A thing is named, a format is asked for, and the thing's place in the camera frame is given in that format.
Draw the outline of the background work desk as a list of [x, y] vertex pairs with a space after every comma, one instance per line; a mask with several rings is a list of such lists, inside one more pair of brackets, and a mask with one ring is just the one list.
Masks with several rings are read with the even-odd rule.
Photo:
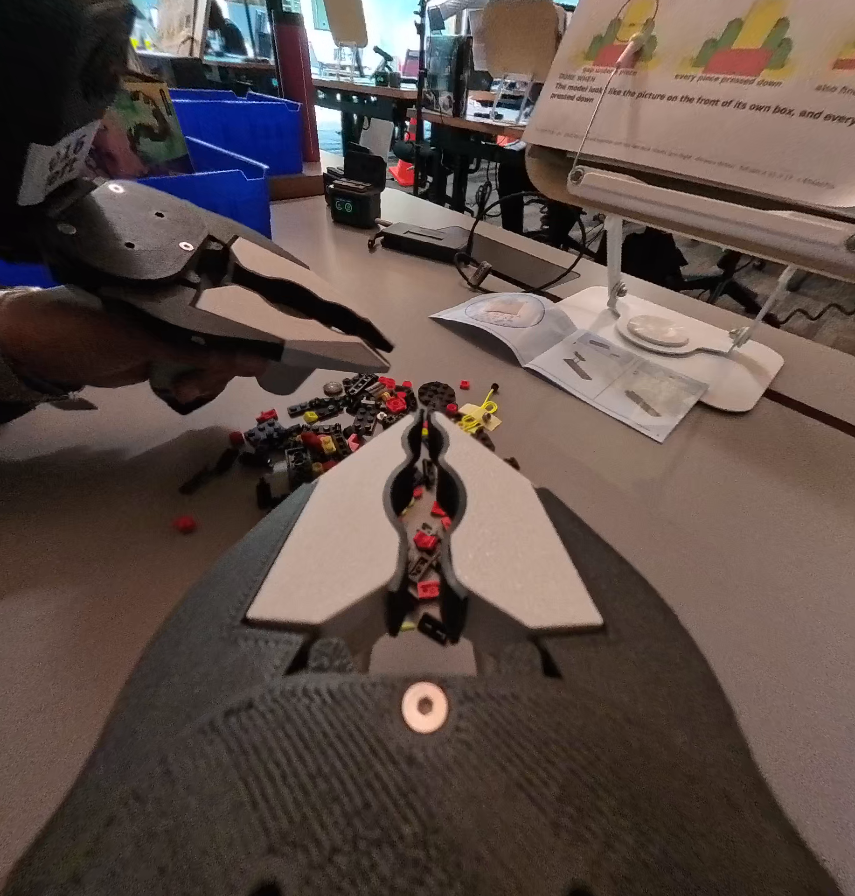
[[[341, 114], [341, 146], [358, 142], [366, 119], [389, 122], [403, 127], [417, 103], [417, 90], [412, 87], [378, 86], [369, 82], [345, 82], [314, 78], [315, 105]], [[431, 177], [425, 198], [455, 211], [466, 207], [466, 185], [469, 173], [478, 162], [502, 163], [502, 154], [511, 151], [497, 143], [500, 137], [520, 141], [526, 126], [509, 118], [456, 118], [436, 111], [423, 112], [423, 121], [431, 125], [429, 145], [433, 155], [424, 166]]]

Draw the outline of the long black lego bar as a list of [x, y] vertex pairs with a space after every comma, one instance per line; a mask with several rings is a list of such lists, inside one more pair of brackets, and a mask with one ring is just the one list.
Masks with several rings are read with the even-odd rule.
[[178, 487], [178, 494], [191, 496], [214, 479], [227, 474], [237, 463], [241, 452], [235, 447], [226, 449], [211, 465], [205, 465]]

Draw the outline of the pile of lego pieces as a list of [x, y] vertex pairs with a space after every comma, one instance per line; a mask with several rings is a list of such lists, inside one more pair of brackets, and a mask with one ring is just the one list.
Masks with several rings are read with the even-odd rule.
[[[470, 381], [462, 380], [455, 390], [450, 384], [432, 381], [415, 388], [411, 381], [388, 376], [356, 374], [341, 383], [323, 387], [324, 396], [287, 407], [289, 424], [283, 426], [276, 409], [262, 411], [256, 425], [244, 433], [229, 436], [231, 447], [217, 463], [218, 473], [237, 463], [258, 472], [255, 501], [262, 512], [272, 511], [299, 488], [320, 477], [360, 451], [366, 443], [418, 411], [442, 412], [488, 450], [495, 446], [490, 432], [500, 421], [499, 384], [493, 383], [481, 404], [465, 400]], [[412, 473], [411, 487], [398, 512], [408, 533], [406, 587], [411, 595], [409, 609], [400, 623], [401, 632], [418, 629], [441, 643], [446, 635], [442, 624], [421, 623], [421, 610], [440, 597], [440, 553], [445, 533], [452, 526], [449, 508], [437, 497], [437, 465], [421, 454]]]

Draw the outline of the person's left hand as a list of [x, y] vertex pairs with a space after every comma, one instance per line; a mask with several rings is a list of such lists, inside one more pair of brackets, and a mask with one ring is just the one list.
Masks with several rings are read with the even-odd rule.
[[63, 288], [0, 295], [0, 354], [16, 374], [59, 385], [120, 388], [155, 377], [181, 403], [213, 398], [267, 365], [246, 353], [176, 346]]

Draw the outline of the printed instruction sheet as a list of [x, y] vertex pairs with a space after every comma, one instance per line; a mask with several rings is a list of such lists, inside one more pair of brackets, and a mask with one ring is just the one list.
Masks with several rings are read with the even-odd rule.
[[855, 207], [855, 1], [579, 2], [525, 137]]

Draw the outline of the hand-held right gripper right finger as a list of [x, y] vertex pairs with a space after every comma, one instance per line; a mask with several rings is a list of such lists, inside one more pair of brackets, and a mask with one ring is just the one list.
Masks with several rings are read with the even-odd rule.
[[428, 448], [435, 495], [452, 524], [441, 552], [438, 607], [453, 651], [466, 643], [467, 676], [491, 674], [510, 647], [604, 631], [562, 536], [520, 471], [431, 413]]

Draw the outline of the white document stand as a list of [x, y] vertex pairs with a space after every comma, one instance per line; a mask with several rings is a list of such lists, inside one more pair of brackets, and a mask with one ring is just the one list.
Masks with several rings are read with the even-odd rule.
[[[577, 161], [573, 153], [529, 145], [527, 168], [543, 194], [605, 214], [605, 285], [566, 297], [578, 335], [612, 345], [707, 386], [708, 406], [751, 410], [784, 361], [751, 339], [797, 270], [855, 284], [855, 208], [800, 206], [740, 194], [684, 177]], [[664, 308], [631, 290], [623, 274], [628, 223], [717, 243], [785, 263], [778, 285], [749, 323], [723, 328]]]

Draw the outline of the colourful lego box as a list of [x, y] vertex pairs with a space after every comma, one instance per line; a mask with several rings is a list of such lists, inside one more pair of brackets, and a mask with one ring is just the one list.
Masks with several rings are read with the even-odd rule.
[[194, 173], [167, 84], [127, 75], [110, 111], [116, 124], [114, 152], [120, 176]]

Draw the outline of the black office chair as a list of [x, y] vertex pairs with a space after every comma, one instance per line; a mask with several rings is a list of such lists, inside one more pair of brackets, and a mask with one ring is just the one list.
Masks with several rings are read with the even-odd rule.
[[747, 313], [757, 315], [760, 311], [758, 294], [735, 278], [742, 258], [740, 252], [726, 250], [716, 261], [716, 273], [685, 274], [683, 268], [689, 262], [672, 234], [649, 227], [629, 229], [623, 224], [622, 274], [679, 293], [706, 292], [709, 303], [728, 297]]

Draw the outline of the blue plastic bin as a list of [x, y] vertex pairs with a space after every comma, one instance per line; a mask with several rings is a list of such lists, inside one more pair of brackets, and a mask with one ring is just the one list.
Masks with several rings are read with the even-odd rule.
[[139, 182], [271, 239], [268, 166], [193, 137], [187, 137], [186, 144], [191, 173], [149, 176]]
[[183, 135], [265, 164], [271, 176], [303, 172], [301, 104], [248, 92], [173, 89], [172, 106]]

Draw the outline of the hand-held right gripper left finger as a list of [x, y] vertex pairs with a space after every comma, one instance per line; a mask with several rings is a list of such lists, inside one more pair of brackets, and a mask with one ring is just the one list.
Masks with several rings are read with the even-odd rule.
[[342, 641], [365, 663], [410, 604], [410, 537], [424, 413], [400, 420], [306, 493], [244, 621], [312, 641]]

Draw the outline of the lego instruction booklet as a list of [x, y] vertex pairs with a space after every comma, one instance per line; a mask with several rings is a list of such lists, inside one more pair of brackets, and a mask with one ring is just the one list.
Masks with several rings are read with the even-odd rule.
[[491, 293], [431, 315], [494, 337], [525, 370], [607, 416], [664, 442], [708, 385], [578, 328], [559, 305], [530, 293]]

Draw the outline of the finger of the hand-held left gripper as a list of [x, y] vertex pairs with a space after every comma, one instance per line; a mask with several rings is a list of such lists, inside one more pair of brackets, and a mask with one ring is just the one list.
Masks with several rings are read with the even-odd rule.
[[393, 343], [358, 305], [300, 263], [243, 238], [228, 271], [202, 291], [202, 310], [278, 340], [290, 352], [391, 352]]
[[257, 357], [264, 381], [326, 369], [383, 375], [392, 344], [332, 288], [265, 281], [261, 289], [230, 284], [192, 288], [189, 314], [208, 347]]

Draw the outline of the black flat pad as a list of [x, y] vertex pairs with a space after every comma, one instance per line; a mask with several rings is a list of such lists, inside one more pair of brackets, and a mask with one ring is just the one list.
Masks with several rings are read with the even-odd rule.
[[495, 227], [478, 228], [472, 255], [476, 262], [488, 263], [497, 278], [522, 288], [555, 290], [581, 276], [570, 268], [576, 255]]

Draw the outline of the brown board document stand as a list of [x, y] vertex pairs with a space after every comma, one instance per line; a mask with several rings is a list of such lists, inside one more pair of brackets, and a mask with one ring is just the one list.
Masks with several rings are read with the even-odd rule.
[[524, 83], [514, 121], [526, 123], [529, 103], [551, 72], [567, 28], [568, 11], [552, 1], [491, 1], [480, 12], [475, 29], [478, 69], [500, 82], [493, 108], [509, 82]]
[[324, 1], [323, 6], [335, 45], [350, 51], [353, 72], [359, 78], [363, 78], [365, 72], [362, 50], [366, 48], [368, 42], [363, 2]]

